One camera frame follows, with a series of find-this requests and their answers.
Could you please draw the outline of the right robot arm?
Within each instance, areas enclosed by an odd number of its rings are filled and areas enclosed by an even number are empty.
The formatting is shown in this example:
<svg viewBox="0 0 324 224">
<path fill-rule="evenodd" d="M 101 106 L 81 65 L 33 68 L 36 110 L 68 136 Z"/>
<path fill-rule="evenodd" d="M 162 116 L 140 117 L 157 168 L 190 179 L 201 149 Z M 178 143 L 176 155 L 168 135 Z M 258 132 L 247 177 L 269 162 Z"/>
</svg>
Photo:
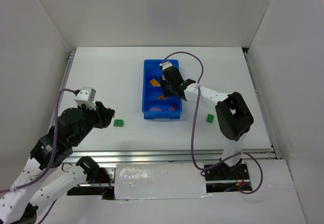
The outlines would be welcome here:
<svg viewBox="0 0 324 224">
<path fill-rule="evenodd" d="M 159 83 L 165 96 L 175 96 L 184 101 L 195 102 L 195 111 L 191 132 L 191 158 L 194 166 L 200 171 L 209 171 L 221 167 L 224 175 L 230 175 L 242 162 L 242 146 L 254 118 L 238 92 L 221 93 L 203 87 L 192 79 L 183 80 L 179 70 L 170 62 L 159 65 L 162 77 Z M 210 167 L 198 166 L 194 157 L 194 135 L 199 106 L 214 109 L 218 125 L 225 139 L 225 146 L 220 161 Z"/>
</svg>

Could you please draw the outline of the small purple lego plate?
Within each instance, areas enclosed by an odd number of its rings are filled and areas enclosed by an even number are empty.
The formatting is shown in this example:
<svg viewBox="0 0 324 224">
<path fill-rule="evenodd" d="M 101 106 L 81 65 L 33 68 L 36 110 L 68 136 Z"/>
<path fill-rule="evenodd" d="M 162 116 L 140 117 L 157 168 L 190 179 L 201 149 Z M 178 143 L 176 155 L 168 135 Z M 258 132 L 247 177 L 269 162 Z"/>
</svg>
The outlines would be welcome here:
<svg viewBox="0 0 324 224">
<path fill-rule="evenodd" d="M 175 104 L 172 104 L 169 108 L 168 111 L 175 111 L 177 109 L 177 106 Z"/>
</svg>

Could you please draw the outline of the green lego brick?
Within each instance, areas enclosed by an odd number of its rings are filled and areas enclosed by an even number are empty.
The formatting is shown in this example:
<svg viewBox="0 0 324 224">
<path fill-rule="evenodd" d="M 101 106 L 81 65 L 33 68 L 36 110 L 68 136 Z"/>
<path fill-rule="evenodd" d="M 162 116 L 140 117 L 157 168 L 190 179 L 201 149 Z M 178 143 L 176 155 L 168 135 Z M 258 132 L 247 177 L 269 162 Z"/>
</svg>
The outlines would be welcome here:
<svg viewBox="0 0 324 224">
<path fill-rule="evenodd" d="M 207 123 L 213 123 L 213 121 L 214 121 L 214 115 L 213 114 L 208 114 L 207 115 L 207 118 L 206 118 L 206 122 Z"/>
<path fill-rule="evenodd" d="M 124 120 L 121 119 L 115 119 L 113 122 L 114 127 L 123 127 L 124 126 Z"/>
</svg>

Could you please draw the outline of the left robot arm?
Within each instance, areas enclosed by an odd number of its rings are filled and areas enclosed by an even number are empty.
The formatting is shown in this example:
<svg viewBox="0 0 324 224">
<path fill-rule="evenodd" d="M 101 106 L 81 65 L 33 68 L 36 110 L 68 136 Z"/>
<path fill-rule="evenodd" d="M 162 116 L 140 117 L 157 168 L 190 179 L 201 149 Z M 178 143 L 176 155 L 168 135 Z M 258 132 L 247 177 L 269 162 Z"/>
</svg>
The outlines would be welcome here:
<svg viewBox="0 0 324 224">
<path fill-rule="evenodd" d="M 73 153 L 73 148 L 94 128 L 109 126 L 115 111 L 101 102 L 88 109 L 85 104 L 66 109 L 48 134 L 41 137 L 25 167 L 9 190 L 1 191 L 1 223 L 35 223 L 37 217 L 72 187 L 85 181 L 109 177 L 89 156 L 81 157 L 67 172 L 43 185 Z"/>
</svg>

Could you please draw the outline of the purple flower lego piece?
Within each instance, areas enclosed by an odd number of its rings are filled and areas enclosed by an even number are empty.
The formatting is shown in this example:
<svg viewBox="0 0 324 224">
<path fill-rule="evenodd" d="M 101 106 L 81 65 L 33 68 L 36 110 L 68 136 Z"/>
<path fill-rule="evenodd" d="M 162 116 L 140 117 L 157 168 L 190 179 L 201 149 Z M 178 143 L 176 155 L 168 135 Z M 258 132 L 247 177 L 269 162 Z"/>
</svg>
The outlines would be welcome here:
<svg viewBox="0 0 324 224">
<path fill-rule="evenodd" d="M 157 111 L 162 111 L 162 109 L 159 107 L 151 107 L 149 111 L 157 112 Z"/>
</svg>

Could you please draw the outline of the orange lego brick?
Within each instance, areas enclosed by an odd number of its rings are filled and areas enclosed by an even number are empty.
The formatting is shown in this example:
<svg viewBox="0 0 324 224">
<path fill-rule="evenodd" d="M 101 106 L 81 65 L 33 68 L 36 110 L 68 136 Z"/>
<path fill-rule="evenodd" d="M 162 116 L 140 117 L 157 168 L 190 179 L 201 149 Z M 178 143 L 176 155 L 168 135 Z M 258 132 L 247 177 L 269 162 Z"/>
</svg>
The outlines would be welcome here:
<svg viewBox="0 0 324 224">
<path fill-rule="evenodd" d="M 156 79 L 151 79 L 149 83 L 151 86 L 160 87 L 160 83 Z"/>
</svg>

